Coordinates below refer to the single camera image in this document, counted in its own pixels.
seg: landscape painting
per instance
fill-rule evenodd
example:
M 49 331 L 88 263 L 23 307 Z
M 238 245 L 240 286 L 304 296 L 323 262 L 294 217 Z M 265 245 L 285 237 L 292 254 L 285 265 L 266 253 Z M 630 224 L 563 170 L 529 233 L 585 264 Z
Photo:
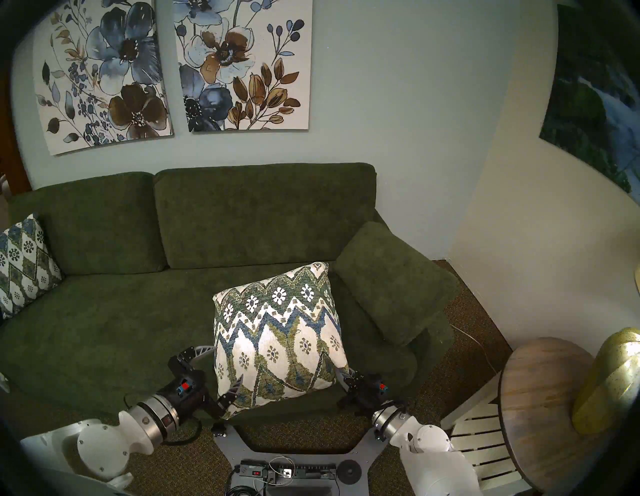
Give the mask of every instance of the landscape painting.
M 640 93 L 579 9 L 558 6 L 556 74 L 540 138 L 640 204 Z
M 173 0 L 189 131 L 308 129 L 312 0 Z
M 33 36 L 35 99 L 51 155 L 173 134 L 154 0 L 67 0 Z

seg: cream wall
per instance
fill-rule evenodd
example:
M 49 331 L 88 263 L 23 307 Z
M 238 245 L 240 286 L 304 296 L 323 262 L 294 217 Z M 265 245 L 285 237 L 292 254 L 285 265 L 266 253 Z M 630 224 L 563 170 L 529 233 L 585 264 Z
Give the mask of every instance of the cream wall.
M 171 2 L 156 0 L 175 136 L 57 157 L 49 155 L 38 118 L 29 36 L 15 53 L 12 73 L 20 152 L 34 188 L 131 170 L 369 162 L 378 171 L 377 207 L 391 229 L 425 255 L 444 258 L 500 115 L 518 4 L 315 0 L 309 131 L 192 135 Z
M 538 138 L 556 63 L 555 4 L 522 0 L 520 26 L 504 107 L 450 259 L 512 347 L 555 336 L 596 353 L 612 332 L 640 326 L 640 206 Z

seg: carpet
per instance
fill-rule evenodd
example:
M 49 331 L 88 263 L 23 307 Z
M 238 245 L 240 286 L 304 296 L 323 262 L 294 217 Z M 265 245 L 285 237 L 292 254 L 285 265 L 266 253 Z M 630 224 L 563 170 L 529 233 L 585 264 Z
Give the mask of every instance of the carpet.
M 444 260 L 436 262 L 455 274 Z M 460 280 L 458 297 L 445 309 L 454 326 L 477 339 L 496 370 L 506 363 L 511 348 L 473 294 Z M 410 411 L 423 424 L 438 424 L 482 387 L 494 373 L 483 350 L 464 334 L 454 331 L 456 342 L 415 398 L 409 398 Z M 0 413 L 18 438 L 56 429 L 83 418 L 82 415 L 42 404 L 18 391 L 0 392 Z M 105 423 L 116 424 L 112 418 Z M 348 452 L 370 428 L 362 417 L 342 414 L 282 424 L 239 429 L 246 443 L 256 451 L 293 453 Z M 196 424 L 189 421 L 172 440 L 188 438 Z M 127 491 L 151 495 L 222 495 L 231 467 L 216 447 L 213 436 L 204 429 L 197 441 L 187 446 L 160 446 L 151 456 L 133 454 L 128 467 L 134 475 Z M 373 496 L 413 495 L 397 448 L 388 446 L 369 470 Z

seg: gold vase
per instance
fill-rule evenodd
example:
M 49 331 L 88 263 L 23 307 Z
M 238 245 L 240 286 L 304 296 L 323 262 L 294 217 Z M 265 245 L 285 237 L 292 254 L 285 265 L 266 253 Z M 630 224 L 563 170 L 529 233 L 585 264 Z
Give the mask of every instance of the gold vase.
M 573 404 L 580 434 L 601 432 L 624 418 L 640 389 L 640 330 L 626 327 L 607 338 Z

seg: wooden tabletop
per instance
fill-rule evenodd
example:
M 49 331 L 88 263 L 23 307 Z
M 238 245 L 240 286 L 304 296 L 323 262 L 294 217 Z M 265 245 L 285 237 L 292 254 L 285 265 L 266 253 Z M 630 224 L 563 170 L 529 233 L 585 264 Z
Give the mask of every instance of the wooden tabletop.
M 571 409 L 593 357 L 578 345 L 552 337 L 517 348 L 499 386 L 502 432 L 514 464 L 545 492 L 598 447 L 600 435 L 581 436 Z

